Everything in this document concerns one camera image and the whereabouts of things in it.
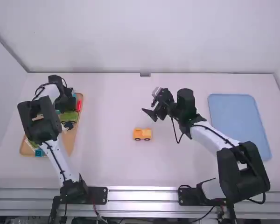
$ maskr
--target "orange toy car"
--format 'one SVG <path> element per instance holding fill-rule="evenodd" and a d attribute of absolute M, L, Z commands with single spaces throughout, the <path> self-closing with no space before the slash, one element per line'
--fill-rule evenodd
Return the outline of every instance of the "orange toy car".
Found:
<path fill-rule="evenodd" d="M 144 139 L 145 141 L 149 141 L 152 138 L 152 131 L 151 128 L 135 128 L 133 132 L 133 138 L 136 141 L 140 141 Z"/>

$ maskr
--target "white wall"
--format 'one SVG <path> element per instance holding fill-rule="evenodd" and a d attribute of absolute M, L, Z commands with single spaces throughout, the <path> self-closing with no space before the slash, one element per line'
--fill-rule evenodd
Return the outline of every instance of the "white wall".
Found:
<path fill-rule="evenodd" d="M 280 0 L 0 0 L 31 71 L 276 72 Z"/>
<path fill-rule="evenodd" d="M 11 114 L 18 104 L 17 99 L 20 96 L 25 78 L 26 71 L 0 44 L 0 143 Z"/>

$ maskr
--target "black mounting bracket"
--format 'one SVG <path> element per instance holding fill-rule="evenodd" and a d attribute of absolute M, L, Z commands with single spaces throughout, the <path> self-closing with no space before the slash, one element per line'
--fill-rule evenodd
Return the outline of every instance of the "black mounting bracket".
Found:
<path fill-rule="evenodd" d="M 95 204 L 104 205 L 108 202 L 107 187 L 88 187 L 87 198 L 83 202 L 67 202 L 67 204 Z"/>

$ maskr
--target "white tabletop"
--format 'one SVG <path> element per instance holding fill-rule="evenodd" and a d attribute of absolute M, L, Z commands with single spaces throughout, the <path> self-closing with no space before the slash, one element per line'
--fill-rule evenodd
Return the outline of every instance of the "white tabletop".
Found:
<path fill-rule="evenodd" d="M 20 101 L 30 100 L 49 74 L 31 74 Z M 272 159 L 265 162 L 272 190 L 280 190 L 280 91 L 271 74 L 59 74 L 84 95 L 75 148 L 70 157 L 88 185 L 179 186 L 217 176 L 217 159 L 199 143 L 175 142 L 169 118 L 154 123 L 141 108 L 150 108 L 151 92 L 167 87 L 176 99 L 180 88 L 194 91 L 198 112 L 210 119 L 212 93 L 253 96 L 265 128 Z M 152 141 L 134 141 L 135 127 L 150 127 Z M 0 179 L 9 186 L 46 187 L 56 174 L 47 158 L 24 157 L 24 131 L 16 107 L 0 146 Z"/>

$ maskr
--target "white table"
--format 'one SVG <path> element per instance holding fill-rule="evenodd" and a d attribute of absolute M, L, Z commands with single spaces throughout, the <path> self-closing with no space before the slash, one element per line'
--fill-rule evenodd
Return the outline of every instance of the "white table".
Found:
<path fill-rule="evenodd" d="M 48 75 L 31 74 L 25 82 L 19 102 L 30 100 L 34 90 L 40 84 L 47 82 Z M 110 201 L 105 207 L 101 206 L 109 215 L 119 216 L 119 213 L 111 211 L 121 207 L 123 211 L 142 211 L 142 215 L 133 213 L 135 216 L 147 215 L 145 211 L 165 210 L 168 212 L 170 210 L 167 213 L 170 217 L 199 217 L 208 209 L 181 208 L 176 202 L 175 191 L 181 184 L 196 185 L 200 181 L 217 176 L 216 158 L 199 143 L 186 137 L 177 145 L 170 119 L 154 123 L 141 111 L 142 107 L 150 107 L 153 99 L 151 92 L 156 86 L 168 87 L 175 98 L 180 88 L 192 89 L 198 112 L 206 119 L 210 119 L 207 97 L 212 93 L 244 93 L 255 98 L 273 155 L 270 161 L 265 162 L 265 167 L 272 190 L 268 200 L 275 202 L 275 206 L 271 207 L 271 203 L 259 206 L 244 202 L 239 203 L 236 210 L 237 213 L 242 212 L 245 215 L 248 213 L 255 215 L 250 211 L 264 211 L 264 213 L 272 214 L 280 212 L 280 207 L 278 207 L 278 202 L 280 202 L 280 91 L 273 75 L 152 74 L 151 77 L 140 77 L 136 73 L 64 73 L 60 75 L 65 78 L 69 87 L 74 87 L 77 92 L 84 94 L 75 148 L 70 159 L 88 185 L 104 185 L 113 189 L 109 194 L 109 200 L 113 197 L 116 202 Z M 134 141 L 132 133 L 135 127 L 151 127 L 153 140 Z M 30 190 L 31 188 L 42 190 L 49 187 L 58 188 L 56 174 L 48 159 L 23 157 L 19 154 L 23 134 L 21 121 L 15 108 L 0 147 L 0 188 L 29 188 Z M 126 191 L 127 189 L 132 189 L 135 194 Z M 142 192 L 141 189 L 150 190 L 152 193 L 145 194 L 146 191 Z M 145 203 L 113 204 L 119 203 L 118 201 L 122 199 L 120 195 L 129 201 L 138 198 Z M 151 202 L 153 196 L 156 196 L 161 203 Z M 48 209 L 45 211 L 48 213 L 51 194 L 48 194 L 46 198 L 49 205 L 39 206 L 42 209 Z M 163 203 L 164 198 L 172 201 L 172 204 Z M 5 205 L 4 202 L 1 203 L 3 204 L 0 204 L 0 208 Z M 31 204 L 22 203 L 22 209 L 31 207 Z M 12 205 L 9 204 L 8 208 L 12 210 Z M 73 216 L 78 216 L 76 210 L 79 210 L 78 214 L 81 214 L 83 208 L 91 209 L 91 206 L 73 206 Z"/>

